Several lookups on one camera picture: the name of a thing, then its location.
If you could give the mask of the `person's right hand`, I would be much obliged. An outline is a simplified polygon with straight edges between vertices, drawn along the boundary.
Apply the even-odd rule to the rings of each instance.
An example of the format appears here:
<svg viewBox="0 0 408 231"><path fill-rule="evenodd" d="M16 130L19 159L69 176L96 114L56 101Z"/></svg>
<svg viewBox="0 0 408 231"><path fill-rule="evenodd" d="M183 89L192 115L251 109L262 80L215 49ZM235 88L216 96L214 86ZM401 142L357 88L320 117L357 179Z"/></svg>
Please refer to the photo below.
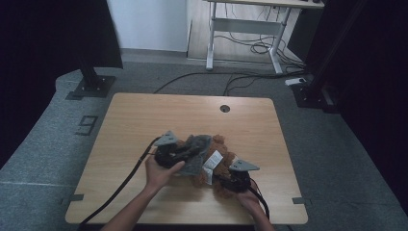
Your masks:
<svg viewBox="0 0 408 231"><path fill-rule="evenodd" d="M260 205L259 199L253 192L239 192L236 194L236 198L251 216L259 215L264 212Z"/></svg>

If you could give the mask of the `person's left hand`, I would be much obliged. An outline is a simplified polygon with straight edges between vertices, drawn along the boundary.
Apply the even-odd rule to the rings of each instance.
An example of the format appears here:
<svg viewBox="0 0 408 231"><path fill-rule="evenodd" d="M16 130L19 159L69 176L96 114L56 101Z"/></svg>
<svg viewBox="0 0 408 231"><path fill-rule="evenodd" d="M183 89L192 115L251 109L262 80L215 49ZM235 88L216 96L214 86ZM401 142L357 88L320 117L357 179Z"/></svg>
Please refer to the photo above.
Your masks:
<svg viewBox="0 0 408 231"><path fill-rule="evenodd" d="M161 167L155 158L150 156L145 162L146 184L144 188L148 192L157 193L184 165L185 162L181 161L171 168Z"/></svg>

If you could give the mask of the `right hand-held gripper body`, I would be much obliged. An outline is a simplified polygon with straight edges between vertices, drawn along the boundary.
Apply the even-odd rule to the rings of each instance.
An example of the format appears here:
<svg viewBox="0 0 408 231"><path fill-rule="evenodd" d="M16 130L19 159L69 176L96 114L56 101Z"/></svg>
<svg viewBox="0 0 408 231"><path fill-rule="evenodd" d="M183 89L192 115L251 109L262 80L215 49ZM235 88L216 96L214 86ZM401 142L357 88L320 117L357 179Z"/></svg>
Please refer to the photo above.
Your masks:
<svg viewBox="0 0 408 231"><path fill-rule="evenodd" d="M252 170L259 169L260 168L258 166L255 166L247 161L238 159L234 161L228 168L231 183L222 185L231 192L244 193L251 186L251 178L249 172Z"/></svg>

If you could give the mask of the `black curtain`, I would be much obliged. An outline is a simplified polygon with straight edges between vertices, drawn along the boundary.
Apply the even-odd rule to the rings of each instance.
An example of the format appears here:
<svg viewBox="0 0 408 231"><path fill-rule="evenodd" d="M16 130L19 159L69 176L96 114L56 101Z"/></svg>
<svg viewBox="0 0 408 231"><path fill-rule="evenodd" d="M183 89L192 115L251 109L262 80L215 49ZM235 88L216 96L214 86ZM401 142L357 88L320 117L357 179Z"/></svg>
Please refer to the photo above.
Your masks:
<svg viewBox="0 0 408 231"><path fill-rule="evenodd" d="M408 208L408 0L325 0L308 65Z"/></svg>
<svg viewBox="0 0 408 231"><path fill-rule="evenodd" d="M122 67L107 0L0 0L0 167L23 142L60 76Z"/></svg>

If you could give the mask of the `grey tape strip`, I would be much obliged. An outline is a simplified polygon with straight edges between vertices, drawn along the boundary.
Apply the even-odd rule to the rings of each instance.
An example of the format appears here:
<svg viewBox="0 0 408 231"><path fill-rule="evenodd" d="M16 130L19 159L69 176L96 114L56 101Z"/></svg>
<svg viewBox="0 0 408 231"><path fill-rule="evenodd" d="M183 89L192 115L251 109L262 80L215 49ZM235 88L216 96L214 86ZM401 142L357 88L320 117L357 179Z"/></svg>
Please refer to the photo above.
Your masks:
<svg viewBox="0 0 408 231"><path fill-rule="evenodd" d="M293 204L303 204L306 206L310 206L313 204L311 199L304 198L304 197L293 197L292 200L293 200Z"/></svg>
<svg viewBox="0 0 408 231"><path fill-rule="evenodd" d="M82 201L84 199L83 194L72 194L68 197L63 197L61 200L61 204L69 204L72 201Z"/></svg>

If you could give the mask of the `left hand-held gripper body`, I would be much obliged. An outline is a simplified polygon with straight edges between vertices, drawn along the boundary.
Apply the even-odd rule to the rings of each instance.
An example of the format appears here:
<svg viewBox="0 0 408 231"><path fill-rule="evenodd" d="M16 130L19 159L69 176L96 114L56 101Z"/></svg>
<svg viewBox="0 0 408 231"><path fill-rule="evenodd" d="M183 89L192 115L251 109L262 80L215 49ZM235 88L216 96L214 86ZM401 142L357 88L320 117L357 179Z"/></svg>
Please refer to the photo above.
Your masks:
<svg viewBox="0 0 408 231"><path fill-rule="evenodd" d="M155 160L161 167L171 168L182 161L180 153L186 151L187 148L178 145L177 142L178 138L171 131L165 132L154 142Z"/></svg>

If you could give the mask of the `black stand with slanted pole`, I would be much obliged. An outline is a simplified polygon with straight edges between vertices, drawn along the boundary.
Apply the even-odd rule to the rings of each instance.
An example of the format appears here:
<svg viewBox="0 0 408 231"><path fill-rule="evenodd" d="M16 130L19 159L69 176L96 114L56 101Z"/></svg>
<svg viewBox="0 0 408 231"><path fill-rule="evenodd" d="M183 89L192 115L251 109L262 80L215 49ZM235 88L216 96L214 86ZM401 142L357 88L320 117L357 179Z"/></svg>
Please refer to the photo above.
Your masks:
<svg viewBox="0 0 408 231"><path fill-rule="evenodd" d="M335 112L336 105L325 89L330 71L340 62L342 45L368 0L325 0L319 25L306 57L305 71L313 77L307 83L292 86L299 108Z"/></svg>

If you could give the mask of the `brown plush teddy bear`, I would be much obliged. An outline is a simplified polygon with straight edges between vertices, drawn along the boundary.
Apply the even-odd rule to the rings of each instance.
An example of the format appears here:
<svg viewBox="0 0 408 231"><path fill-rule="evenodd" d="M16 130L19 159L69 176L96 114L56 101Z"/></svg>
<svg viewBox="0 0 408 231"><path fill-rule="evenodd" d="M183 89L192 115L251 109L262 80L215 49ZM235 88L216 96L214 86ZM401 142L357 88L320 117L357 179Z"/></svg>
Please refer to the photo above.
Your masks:
<svg viewBox="0 0 408 231"><path fill-rule="evenodd" d="M235 153L230 152L224 144L225 138L221 135L212 136L212 142L204 158L204 162L199 175L189 176L195 188L211 187L215 196L220 198L230 198L233 192L217 192L215 184L219 183L214 178L215 175L230 176L228 168L236 160Z"/></svg>

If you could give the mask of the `white frame desk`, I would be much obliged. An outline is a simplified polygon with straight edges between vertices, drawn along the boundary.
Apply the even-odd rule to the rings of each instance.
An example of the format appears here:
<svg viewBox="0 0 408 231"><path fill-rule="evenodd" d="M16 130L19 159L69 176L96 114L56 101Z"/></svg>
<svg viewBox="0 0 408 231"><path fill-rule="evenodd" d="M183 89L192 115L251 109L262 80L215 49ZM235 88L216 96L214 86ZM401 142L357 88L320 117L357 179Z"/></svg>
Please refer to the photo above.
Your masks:
<svg viewBox="0 0 408 231"><path fill-rule="evenodd" d="M277 50L285 32L292 9L318 9L324 8L322 0L205 0L210 3L210 35L207 46L206 69L214 68L214 38L215 32L231 32L253 35L268 35L275 37L272 48L268 51L273 68L277 74L282 74ZM270 6L286 8L283 19L277 22L232 19L217 17L217 5L221 3L241 4L254 6Z"/></svg>

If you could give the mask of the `grey floor outlet cover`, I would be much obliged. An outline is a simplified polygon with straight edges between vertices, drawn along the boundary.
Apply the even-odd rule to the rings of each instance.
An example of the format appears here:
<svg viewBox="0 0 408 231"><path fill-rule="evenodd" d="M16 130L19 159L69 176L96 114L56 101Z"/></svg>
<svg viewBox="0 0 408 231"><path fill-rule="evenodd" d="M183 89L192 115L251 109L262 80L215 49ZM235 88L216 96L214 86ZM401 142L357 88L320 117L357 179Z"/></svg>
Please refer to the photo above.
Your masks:
<svg viewBox="0 0 408 231"><path fill-rule="evenodd" d="M96 121L96 115L84 115L78 124L75 134L78 136L89 136L96 124Z"/></svg>

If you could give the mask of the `grey knitted small sweater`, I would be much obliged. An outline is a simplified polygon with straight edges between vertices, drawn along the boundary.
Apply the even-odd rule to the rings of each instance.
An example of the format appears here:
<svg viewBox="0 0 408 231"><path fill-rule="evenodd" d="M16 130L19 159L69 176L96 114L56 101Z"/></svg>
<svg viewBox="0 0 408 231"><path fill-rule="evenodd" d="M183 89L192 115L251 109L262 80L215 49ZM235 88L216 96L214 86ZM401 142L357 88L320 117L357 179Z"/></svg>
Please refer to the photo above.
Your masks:
<svg viewBox="0 0 408 231"><path fill-rule="evenodd" d="M181 175L195 176L200 174L204 158L207 156L207 152L212 142L212 137L209 135L189 136L187 141L183 144L183 147L186 147L188 143L198 141L203 141L206 144L206 147L200 151L197 156L185 162L185 165L179 170Z"/></svg>

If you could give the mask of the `black stand with base plate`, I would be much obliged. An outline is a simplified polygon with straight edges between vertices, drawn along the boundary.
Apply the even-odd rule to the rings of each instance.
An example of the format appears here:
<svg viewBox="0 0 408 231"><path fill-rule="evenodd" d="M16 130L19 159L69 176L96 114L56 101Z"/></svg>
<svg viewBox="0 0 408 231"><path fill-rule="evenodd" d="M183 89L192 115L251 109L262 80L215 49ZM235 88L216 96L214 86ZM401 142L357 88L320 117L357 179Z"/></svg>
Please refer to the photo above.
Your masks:
<svg viewBox="0 0 408 231"><path fill-rule="evenodd" d="M105 98L115 82L114 76L98 75L94 68L84 59L79 60L82 80L74 91L71 91L66 100L82 100L84 97Z"/></svg>

